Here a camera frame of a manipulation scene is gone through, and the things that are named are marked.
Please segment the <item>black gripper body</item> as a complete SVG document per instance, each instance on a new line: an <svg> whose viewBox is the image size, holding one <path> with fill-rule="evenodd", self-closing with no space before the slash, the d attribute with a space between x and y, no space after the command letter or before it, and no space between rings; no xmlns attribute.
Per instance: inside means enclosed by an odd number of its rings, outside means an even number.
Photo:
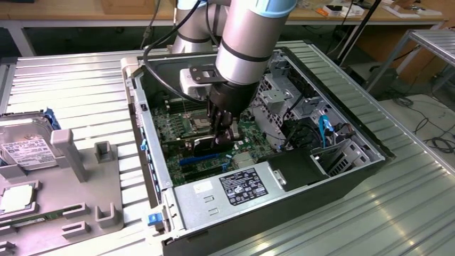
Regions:
<svg viewBox="0 0 455 256"><path fill-rule="evenodd" d="M215 83L210 91L209 113L227 111L231 114L241 114L251 104L258 86L259 82L247 85Z"/></svg>

